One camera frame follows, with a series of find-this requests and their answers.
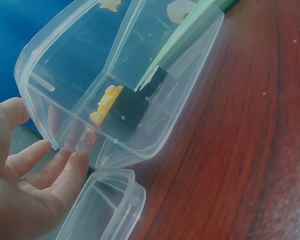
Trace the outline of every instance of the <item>transparent plastic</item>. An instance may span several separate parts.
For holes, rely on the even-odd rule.
[[[134,171],[99,170],[88,179],[57,240],[127,240],[145,200]]]
[[[224,18],[210,1],[202,1],[176,24],[167,14],[171,2],[127,0],[114,12],[98,0],[75,0],[25,47],[15,79],[38,130],[54,149],[88,150],[97,167],[126,167],[162,148]],[[131,136],[120,140],[125,125],[114,124],[108,132],[96,126],[90,114],[105,90],[111,85],[136,90],[152,62],[167,77],[145,98],[148,107]]]

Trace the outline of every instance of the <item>yellow toy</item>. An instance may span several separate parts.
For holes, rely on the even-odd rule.
[[[106,115],[108,114],[110,108],[115,103],[121,91],[124,89],[123,86],[109,86],[105,92],[100,102],[98,103],[97,111],[90,114],[90,120],[97,126],[99,126]]]

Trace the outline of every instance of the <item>plastic lid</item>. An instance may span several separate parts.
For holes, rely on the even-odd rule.
[[[85,184],[57,240],[127,240],[146,200],[132,170],[98,170]]]

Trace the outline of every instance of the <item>clear plastic container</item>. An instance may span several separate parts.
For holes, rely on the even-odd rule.
[[[75,0],[24,48],[15,79],[38,130],[99,169],[58,239],[129,237],[145,191],[132,171],[105,169],[161,150],[223,19],[213,0]]]

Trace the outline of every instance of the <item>wooden table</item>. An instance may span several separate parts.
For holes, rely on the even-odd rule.
[[[300,0],[227,15],[160,156],[133,240],[300,240]]]

